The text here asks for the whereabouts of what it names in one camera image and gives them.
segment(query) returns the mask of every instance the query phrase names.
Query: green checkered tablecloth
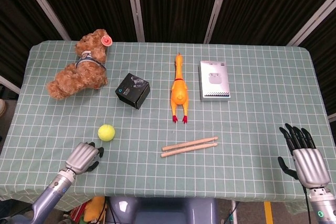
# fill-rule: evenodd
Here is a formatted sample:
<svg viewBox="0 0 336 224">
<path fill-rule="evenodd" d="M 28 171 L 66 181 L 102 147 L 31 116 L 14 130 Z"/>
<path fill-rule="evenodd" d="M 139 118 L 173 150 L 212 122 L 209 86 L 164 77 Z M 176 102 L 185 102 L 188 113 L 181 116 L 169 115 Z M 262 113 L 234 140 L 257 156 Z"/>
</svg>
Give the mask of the green checkered tablecloth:
<svg viewBox="0 0 336 224">
<path fill-rule="evenodd" d="M 108 48 L 109 83 L 62 101 L 45 85 L 76 61 L 75 41 L 46 41 L 29 55 L 24 84 L 0 156 L 0 196 L 32 202 L 64 167 L 80 142 L 105 148 L 97 169 L 77 177 L 58 204 L 69 210 L 94 195 L 216 197 L 244 201 L 302 201 L 299 182 L 284 175 L 277 157 L 294 168 L 278 128 L 305 127 L 325 157 L 333 182 L 336 154 L 309 53 L 299 47 L 115 42 Z M 172 122 L 174 59 L 184 56 L 190 98 L 188 123 Z M 227 63 L 231 100 L 201 102 L 198 64 Z M 141 109 L 117 99 L 132 73 L 150 83 Z M 112 142 L 97 138 L 112 124 Z M 161 158 L 169 144 L 218 136 L 218 146 Z M 335 192 L 335 184 L 330 184 Z"/>
</svg>

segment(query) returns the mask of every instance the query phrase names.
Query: yellow ball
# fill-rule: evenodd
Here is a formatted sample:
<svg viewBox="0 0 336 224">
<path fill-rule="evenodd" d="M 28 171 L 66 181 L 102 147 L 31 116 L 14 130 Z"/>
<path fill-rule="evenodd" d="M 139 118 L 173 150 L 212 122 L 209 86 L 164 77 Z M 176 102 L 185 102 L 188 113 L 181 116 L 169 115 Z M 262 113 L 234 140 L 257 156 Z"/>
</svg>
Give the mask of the yellow ball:
<svg viewBox="0 0 336 224">
<path fill-rule="evenodd" d="M 102 141 L 111 141 L 114 138 L 114 135 L 116 134 L 115 129 L 112 125 L 104 124 L 100 126 L 98 130 L 98 136 L 100 140 Z"/>
</svg>

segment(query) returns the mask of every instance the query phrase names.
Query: airpods box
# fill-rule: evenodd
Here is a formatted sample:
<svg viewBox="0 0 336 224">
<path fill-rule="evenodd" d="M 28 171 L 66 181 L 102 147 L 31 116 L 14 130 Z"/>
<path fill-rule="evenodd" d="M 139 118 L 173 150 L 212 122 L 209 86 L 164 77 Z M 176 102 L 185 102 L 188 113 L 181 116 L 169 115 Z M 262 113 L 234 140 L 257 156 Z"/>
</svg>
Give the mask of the airpods box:
<svg viewBox="0 0 336 224">
<path fill-rule="evenodd" d="M 201 100 L 203 102 L 228 101 L 230 99 L 226 63 L 201 61 L 199 65 Z"/>
</svg>

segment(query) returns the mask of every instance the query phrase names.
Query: orange rubber chicken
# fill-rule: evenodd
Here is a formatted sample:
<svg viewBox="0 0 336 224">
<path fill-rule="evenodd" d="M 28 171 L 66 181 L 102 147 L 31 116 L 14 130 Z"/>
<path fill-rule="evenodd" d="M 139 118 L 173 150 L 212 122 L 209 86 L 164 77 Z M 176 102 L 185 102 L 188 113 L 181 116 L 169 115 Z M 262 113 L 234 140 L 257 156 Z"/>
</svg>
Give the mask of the orange rubber chicken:
<svg viewBox="0 0 336 224">
<path fill-rule="evenodd" d="M 186 123 L 188 121 L 188 87 L 185 84 L 185 81 L 183 80 L 182 63 L 183 63 L 182 55 L 178 53 L 175 59 L 176 76 L 175 76 L 175 81 L 172 86 L 172 94 L 171 94 L 171 99 L 170 99 L 170 103 L 171 103 L 172 111 L 173 111 L 173 122 L 174 123 L 177 122 L 177 117 L 176 117 L 177 105 L 183 106 L 183 111 L 184 111 L 184 117 L 182 120 L 183 123 Z"/>
</svg>

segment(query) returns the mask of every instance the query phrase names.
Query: floor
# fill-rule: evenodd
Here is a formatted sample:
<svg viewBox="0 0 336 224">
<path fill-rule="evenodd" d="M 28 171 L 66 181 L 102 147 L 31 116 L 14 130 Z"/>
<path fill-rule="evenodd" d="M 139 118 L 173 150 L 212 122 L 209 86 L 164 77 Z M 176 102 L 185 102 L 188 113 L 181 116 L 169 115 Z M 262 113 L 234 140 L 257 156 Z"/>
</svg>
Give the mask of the floor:
<svg viewBox="0 0 336 224">
<path fill-rule="evenodd" d="M 5 138 L 10 127 L 16 101 L 6 100 L 7 111 L 4 116 L 0 118 L 0 136 L 3 140 L 0 141 L 0 152 L 2 150 Z M 218 211 L 220 219 L 226 219 L 228 211 L 230 209 L 230 201 L 218 199 Z M 17 201 L 12 207 L 11 213 L 15 213 L 27 206 L 27 203 Z M 272 202 L 272 216 L 274 224 L 298 224 L 298 223 L 308 223 L 307 213 L 301 213 L 297 215 L 291 215 L 286 210 L 285 205 L 282 202 Z M 237 219 L 238 223 L 248 223 L 248 224 L 261 224 L 266 223 L 264 203 L 263 202 L 241 202 L 237 207 Z M 317 223 L 315 216 L 311 214 L 312 223 Z M 50 213 L 48 219 L 45 221 L 47 224 L 57 224 L 62 220 L 62 212 L 54 210 Z"/>
</svg>

